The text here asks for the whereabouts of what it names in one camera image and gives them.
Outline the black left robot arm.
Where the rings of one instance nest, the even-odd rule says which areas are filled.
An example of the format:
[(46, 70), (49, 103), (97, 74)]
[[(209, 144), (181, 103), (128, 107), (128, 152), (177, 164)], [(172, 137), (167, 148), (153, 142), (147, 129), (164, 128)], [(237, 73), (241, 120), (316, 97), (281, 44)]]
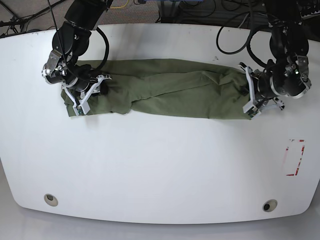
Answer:
[[(312, 87), (309, 78), (309, 42), (302, 26), (302, 17), (295, 0), (263, 1), (268, 23), (255, 26), (253, 2), (247, 1), (249, 17), (249, 35), (238, 50), (218, 50), (226, 55), (235, 55), (247, 50), (251, 59), (263, 68), (253, 71), (241, 63), (246, 72), (249, 90), (249, 101), (252, 104), (263, 104), (280, 96), (299, 99)], [(273, 59), (263, 62), (252, 51), (251, 41), (255, 34), (270, 30), (269, 48)]]

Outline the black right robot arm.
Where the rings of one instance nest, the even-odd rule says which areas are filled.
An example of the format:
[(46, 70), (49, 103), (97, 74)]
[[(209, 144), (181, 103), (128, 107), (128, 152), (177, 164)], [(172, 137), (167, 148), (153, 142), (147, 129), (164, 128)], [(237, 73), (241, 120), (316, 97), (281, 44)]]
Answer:
[[(107, 62), (110, 45), (106, 35), (98, 27), (98, 21), (107, 12), (111, 0), (75, 0), (67, 10), (62, 26), (56, 29), (52, 39), (52, 51), (43, 66), (42, 75), (49, 84), (67, 87), (77, 95), (85, 93), (98, 82), (97, 76)], [(77, 65), (78, 58), (88, 49), (92, 31), (97, 31), (105, 43), (101, 63)]]

